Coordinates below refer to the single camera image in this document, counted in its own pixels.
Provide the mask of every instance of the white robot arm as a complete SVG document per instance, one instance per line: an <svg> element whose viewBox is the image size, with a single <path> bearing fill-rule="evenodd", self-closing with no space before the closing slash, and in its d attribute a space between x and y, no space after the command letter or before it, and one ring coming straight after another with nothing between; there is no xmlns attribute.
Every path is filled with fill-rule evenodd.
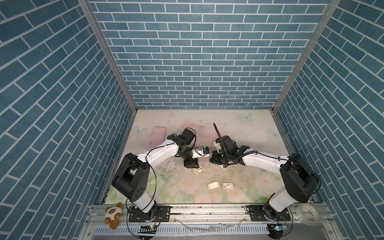
<svg viewBox="0 0 384 240"><path fill-rule="evenodd" d="M137 156L128 153L124 156L112 179L112 186L141 210L143 219L152 219L157 207L153 197L151 198L145 192L150 168L154 171L154 167L176 154L184 159L184 167L199 168L194 149L195 144L191 147L188 146L195 138L196 135L186 128L180 135L169 135L165 142L148 152Z"/></svg>
<svg viewBox="0 0 384 240"><path fill-rule="evenodd" d="M320 178L299 154L277 156L248 146L237 147L235 141L229 136L221 137L215 124L214 127L219 138L214 141L217 151L213 151L211 163L223 168L233 164L255 166L283 179L285 186L274 193L264 205L266 218L275 220L286 207L295 202L307 202L314 189L320 188Z"/></svg>

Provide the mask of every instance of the white block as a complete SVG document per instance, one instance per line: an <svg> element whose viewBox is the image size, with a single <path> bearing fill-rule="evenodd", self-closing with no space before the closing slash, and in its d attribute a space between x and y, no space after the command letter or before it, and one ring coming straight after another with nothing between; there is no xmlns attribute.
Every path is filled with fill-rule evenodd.
<svg viewBox="0 0 384 240"><path fill-rule="evenodd" d="M220 184L218 182L211 182L211 183L207 184L207 187L209 190L211 190L211 189L220 187Z"/></svg>

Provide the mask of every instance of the small white box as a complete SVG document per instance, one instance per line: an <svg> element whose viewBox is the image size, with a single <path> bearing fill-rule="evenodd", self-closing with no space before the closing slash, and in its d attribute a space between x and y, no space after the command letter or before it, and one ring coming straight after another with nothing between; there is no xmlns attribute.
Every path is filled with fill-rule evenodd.
<svg viewBox="0 0 384 240"><path fill-rule="evenodd" d="M233 188L233 183L232 182L223 182L223 188Z"/></svg>

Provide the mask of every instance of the debris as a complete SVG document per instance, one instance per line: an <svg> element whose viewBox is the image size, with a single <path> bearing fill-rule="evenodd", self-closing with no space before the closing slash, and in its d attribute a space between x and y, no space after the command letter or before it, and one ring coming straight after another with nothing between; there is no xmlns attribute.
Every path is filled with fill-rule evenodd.
<svg viewBox="0 0 384 240"><path fill-rule="evenodd" d="M201 164L199 164L199 168L192 168L192 171L193 171L193 173L201 172L201 171L203 171L203 166L201 166Z"/></svg>

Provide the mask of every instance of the floral tabletop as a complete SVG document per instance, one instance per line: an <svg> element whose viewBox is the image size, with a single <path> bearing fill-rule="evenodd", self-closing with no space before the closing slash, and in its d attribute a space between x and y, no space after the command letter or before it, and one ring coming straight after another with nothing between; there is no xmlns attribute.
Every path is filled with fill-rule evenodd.
<svg viewBox="0 0 384 240"><path fill-rule="evenodd" d="M238 147L245 145L271 154L288 154L268 110L139 110L123 156L129 152L139 154L149 150L149 138L155 126L166 127L166 136L171 133L180 134L186 127L191 127L197 134L196 147L208 146L212 153L215 150L213 141L217 138L212 125L214 122L221 135L230 136ZM199 158L203 171L198 173L184 168L181 157L170 157L156 166L156 202L262 203L284 186L280 176L267 170L240 164L222 169L210 163L209 158ZM207 184L214 181L218 181L220 187L209 190ZM233 189L224 189L223 182L232 182ZM155 178L151 171L146 191L152 196L154 189ZM111 187L105 204L125 200L124 195Z"/></svg>

